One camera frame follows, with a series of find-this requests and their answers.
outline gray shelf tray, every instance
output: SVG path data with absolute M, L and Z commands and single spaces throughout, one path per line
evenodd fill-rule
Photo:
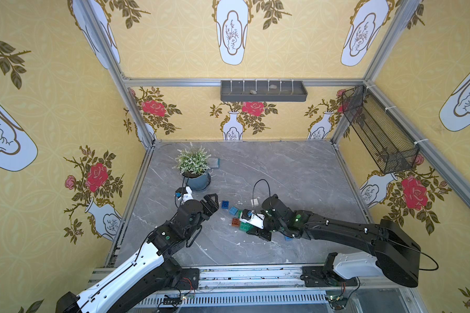
M 268 85 L 276 85 L 276 89 L 269 89 Z M 305 102 L 308 92 L 302 81 L 280 81 L 268 83 L 266 80 L 257 81 L 221 81 L 221 101 L 225 102 Z

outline wire mesh basket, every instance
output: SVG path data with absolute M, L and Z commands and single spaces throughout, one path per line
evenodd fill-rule
M 420 147 L 364 86 L 342 96 L 343 113 L 384 174 L 414 165 Z

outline vase illustration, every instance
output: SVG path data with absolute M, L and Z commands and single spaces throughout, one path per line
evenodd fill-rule
M 397 178 L 393 173 L 390 173 L 384 176 L 374 174 L 365 181 L 362 187 L 360 187 L 360 194 L 368 209 L 386 198 L 386 189 L 389 183 L 394 180 L 397 180 Z
M 230 119 L 223 125 L 224 140 L 242 140 L 244 127 L 237 121 L 238 112 L 228 112 Z
M 113 241 L 117 234 L 120 220 L 122 219 L 122 216 L 120 216 L 117 210 L 109 203 L 99 207 L 94 202 L 94 198 L 92 198 L 85 212 L 94 216 L 94 223 L 98 234 Z
M 354 66 L 362 60 L 393 6 L 393 0 L 361 0 L 357 4 L 341 53 L 342 64 Z
M 324 116 L 322 119 L 310 128 L 310 134 L 308 135 L 308 139 L 323 139 L 326 138 L 327 134 L 332 129 L 331 122 L 329 122 L 329 118 L 334 112 L 324 112 Z
M 37 153 L 35 143 L 0 105 L 0 167 L 20 171 L 35 160 Z
M 103 47 L 99 47 L 99 44 L 95 40 L 96 34 L 87 27 L 87 22 L 85 21 L 84 15 L 82 13 L 83 12 L 82 1 L 84 0 L 73 0 L 73 3 L 72 3 L 73 15 L 75 16 L 75 19 L 82 33 L 84 34 L 85 39 L 87 39 L 89 46 L 91 46 L 92 52 L 94 52 L 94 54 L 98 58 L 101 65 L 104 68 L 108 69 L 110 67 L 108 65 L 108 61 L 101 54 Z M 101 30 L 103 31 L 103 35 L 104 35 L 106 42 L 108 42 L 108 44 L 110 45 L 113 57 L 115 58 L 117 63 L 120 63 L 120 55 L 118 53 L 117 45 L 115 43 L 115 38 L 113 38 L 113 33 L 111 31 L 110 23 L 108 23 L 108 20 L 106 19 L 106 15 L 105 15 L 105 12 L 103 11 L 103 8 L 101 8 L 101 6 L 95 0 L 88 0 L 88 2 L 91 5 L 91 8 L 94 10 L 96 17 L 98 18 L 99 26 L 101 27 Z
M 227 64 L 238 65 L 244 58 L 249 7 L 244 0 L 219 0 L 214 14 L 221 59 Z
M 445 128 L 453 132 L 470 125 L 470 73 L 449 96 L 439 117 Z
M 146 130 L 150 134 L 151 139 L 157 140 L 157 136 L 155 134 L 155 130 L 153 129 L 153 127 L 147 123 L 144 123 L 144 125 L 146 126 Z M 143 142 L 143 133 L 141 132 L 141 129 L 139 128 L 138 128 L 138 138 L 139 138 L 139 141 Z

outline gray pot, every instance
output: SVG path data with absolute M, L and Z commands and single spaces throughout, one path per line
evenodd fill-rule
M 183 176 L 187 177 L 188 182 L 186 185 L 189 186 L 193 191 L 202 191 L 210 184 L 210 175 L 207 172 L 195 178 L 191 178 L 192 175 L 188 175 L 188 173 L 184 173 Z

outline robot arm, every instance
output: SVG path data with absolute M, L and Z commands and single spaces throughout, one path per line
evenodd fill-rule
M 420 246 L 392 221 L 382 219 L 380 224 L 359 224 L 310 211 L 292 211 L 277 195 L 267 198 L 262 208 L 262 214 L 242 212 L 240 220 L 256 226 L 248 234 L 270 241 L 272 232 L 278 231 L 292 238 L 328 240 L 365 252 L 329 254 L 322 272 L 324 279 L 344 281 L 382 273 L 397 284 L 418 285 Z
M 201 223 L 219 209 L 218 195 L 204 199 L 180 205 L 177 213 L 154 229 L 139 250 L 111 274 L 78 296 L 71 292 L 62 296 L 56 313 L 125 313 L 155 291 L 175 286 L 182 269 L 171 256 L 185 245 L 191 246 L 202 230 Z

